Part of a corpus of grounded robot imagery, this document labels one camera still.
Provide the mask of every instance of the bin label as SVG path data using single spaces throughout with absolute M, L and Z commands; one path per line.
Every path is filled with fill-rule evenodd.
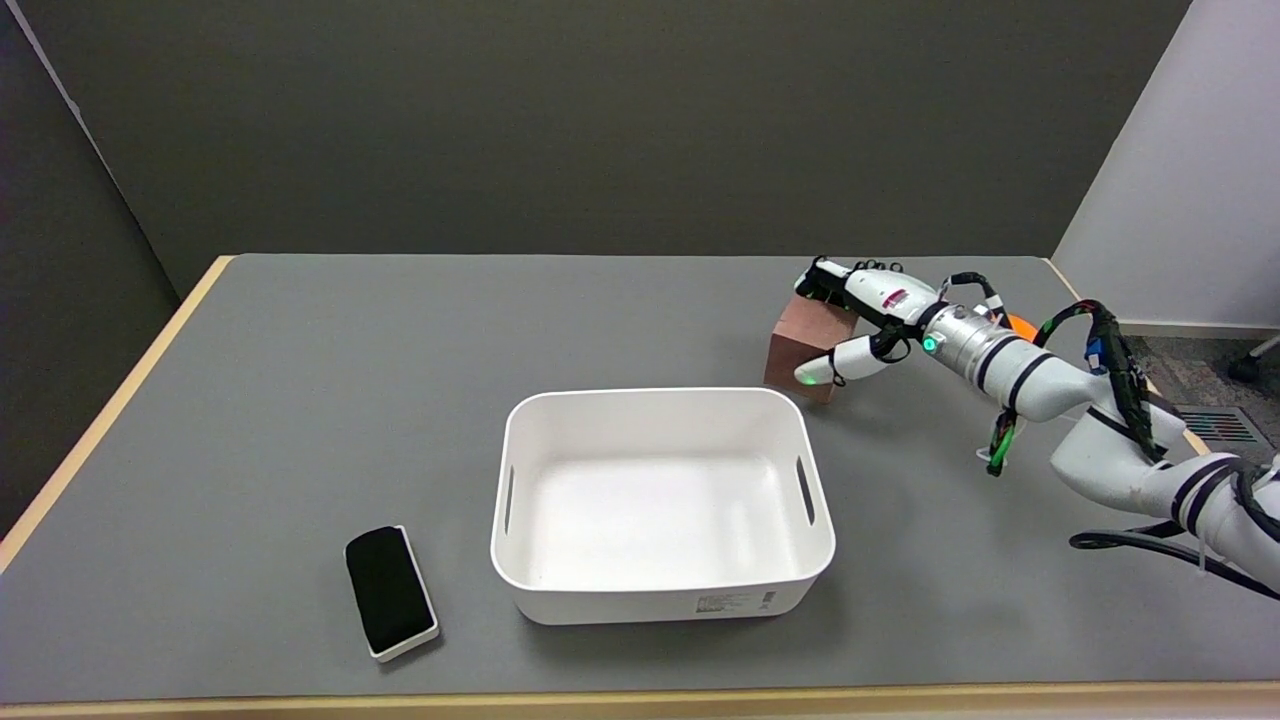
M 740 612 L 758 606 L 765 610 L 774 594 L 767 592 L 763 598 L 756 593 L 704 594 L 698 597 L 698 612 Z

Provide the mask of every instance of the floor vent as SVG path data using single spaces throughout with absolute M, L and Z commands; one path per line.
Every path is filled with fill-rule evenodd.
M 1239 407 L 1179 405 L 1178 411 L 1187 420 L 1187 429 L 1199 436 L 1210 450 L 1260 457 L 1275 452 Z

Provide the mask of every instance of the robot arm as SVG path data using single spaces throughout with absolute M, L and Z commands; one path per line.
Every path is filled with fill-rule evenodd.
M 986 290 L 998 302 L 995 291 L 989 286 Z M 1280 600 L 1280 521 L 1275 520 L 1280 516 L 1280 489 L 1270 483 L 1275 470 L 1258 477 L 1256 468 L 1229 454 L 1204 455 L 1176 465 L 1153 461 L 1185 430 L 1172 407 L 1156 396 L 1135 398 L 1121 393 L 1108 377 L 1080 370 L 984 314 L 946 302 L 942 293 L 897 269 L 849 269 L 818 258 L 796 282 L 796 292 L 854 310 L 879 329 L 877 334 L 837 345 L 826 356 L 796 368 L 801 383 L 844 384 L 869 377 L 901 359 L 893 355 L 900 342 L 916 341 L 931 357 L 1015 416 L 1044 421 L 1088 404 L 1084 418 L 1051 456 L 1053 471 L 1088 500 L 1158 518 L 1166 524 L 1130 533 L 1083 536 L 1137 536 L 1124 544 L 1183 560 L 1190 555 L 1194 561 L 1194 553 L 1184 546 L 1160 539 L 1185 528 L 1252 578 L 1216 560 L 1208 561 L 1210 570 Z M 1140 373 L 1133 372 L 1142 379 Z M 1121 543 L 1076 543 L 1073 538 L 1073 544 Z

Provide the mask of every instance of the bin handle slot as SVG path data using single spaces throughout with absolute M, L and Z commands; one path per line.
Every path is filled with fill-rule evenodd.
M 504 536 L 511 533 L 511 493 L 512 491 L 515 491 L 515 488 L 516 488 L 516 466 L 512 465 L 507 470 L 507 512 L 502 520 L 502 534 Z M 805 491 L 805 497 L 809 497 L 808 492 L 809 491 Z
M 809 493 L 809 477 L 804 471 L 804 460 L 796 456 L 796 478 L 800 480 L 800 495 L 804 497 L 804 511 L 809 515 L 809 524 L 813 525 L 813 495 Z M 507 496 L 507 507 L 511 509 L 511 496 Z

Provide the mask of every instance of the black strap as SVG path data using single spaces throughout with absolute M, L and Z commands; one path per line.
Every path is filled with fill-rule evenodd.
M 1116 420 L 1112 420 L 1111 418 L 1107 418 L 1107 415 L 1105 413 L 1102 413 L 1101 410 L 1098 410 L 1097 407 L 1093 407 L 1093 406 L 1091 406 L 1085 413 L 1091 418 L 1093 418 L 1097 421 L 1102 423 L 1103 425 L 1106 425 L 1106 427 L 1111 428 L 1112 430 L 1115 430 L 1115 432 L 1123 434 L 1124 437 L 1129 438 L 1129 442 L 1132 442 L 1134 445 L 1138 445 L 1138 433 L 1133 432 L 1133 429 L 1130 429 L 1129 425 L 1125 425 L 1124 423 L 1119 423 Z M 1166 452 L 1169 452 L 1169 448 L 1164 447 L 1161 445 L 1157 445 L 1156 450 L 1158 450 L 1161 455 L 1165 455 Z
M 1018 391 L 1023 389 L 1023 383 L 1027 382 L 1027 378 L 1032 377 L 1032 373 L 1036 372 L 1036 368 L 1043 365 L 1053 355 L 1051 352 L 1046 351 L 1044 355 L 1041 355 L 1039 357 L 1028 363 L 1027 368 L 1024 368 L 1023 372 L 1018 375 L 1018 379 L 1014 380 L 1014 388 L 1009 391 L 1009 406 L 1012 407 L 1015 413 L 1018 411 Z
M 911 354 L 911 343 L 906 343 L 906 355 L 901 357 L 890 357 L 897 343 L 906 340 L 905 325 L 899 322 L 886 323 L 881 332 L 872 336 L 872 357 L 884 363 L 886 365 L 892 365 L 895 363 L 901 363 L 906 360 L 906 355 Z
M 841 375 L 840 370 L 836 369 L 836 348 L 835 347 L 832 347 L 831 350 L 827 351 L 827 364 L 831 365 L 831 384 L 833 384 L 836 387 L 845 387 L 846 384 L 849 384 L 845 380 L 845 375 Z
M 1202 468 L 1192 473 L 1190 477 L 1183 482 L 1181 487 L 1178 488 L 1178 492 L 1174 493 L 1174 503 L 1172 506 L 1170 506 L 1169 510 L 1174 521 L 1178 523 L 1181 521 L 1183 501 L 1185 501 L 1187 496 L 1190 495 L 1192 488 L 1199 484 L 1199 482 L 1203 480 L 1206 475 L 1222 468 L 1228 462 L 1230 462 L 1230 457 L 1219 457 L 1212 462 L 1206 462 Z
M 929 327 L 929 323 L 933 322 L 933 318 L 937 316 L 938 313 L 946 310 L 950 306 L 951 304 L 947 302 L 946 300 L 940 300 L 933 305 L 925 307 L 924 311 L 920 313 L 920 316 L 915 320 L 915 324 L 911 325 L 910 328 L 906 328 L 908 337 L 910 337 L 916 342 L 924 340 L 924 328 Z
M 1004 348 L 1009 347 L 1010 345 L 1012 345 L 1012 342 L 1015 340 L 1018 340 L 1018 338 L 1016 337 L 1006 337 L 1004 340 L 997 341 L 996 346 L 991 348 L 991 352 L 988 352 L 987 356 L 982 359 L 982 365 L 978 365 L 978 389 L 980 389 L 983 392 L 987 392 L 987 388 L 986 388 L 986 383 L 987 383 L 987 368 L 991 368 L 991 361 L 996 359 L 996 355 L 1000 354 L 1001 350 L 1004 350 Z
M 1196 532 L 1196 520 L 1199 520 L 1199 512 L 1201 510 L 1204 510 L 1204 503 L 1208 502 L 1208 496 L 1213 495 L 1213 491 L 1216 491 L 1224 480 L 1231 477 L 1231 468 L 1219 468 L 1217 471 L 1213 473 L 1213 477 L 1204 480 L 1201 489 L 1196 491 L 1192 506 L 1187 510 L 1187 532 L 1199 537 L 1199 533 Z

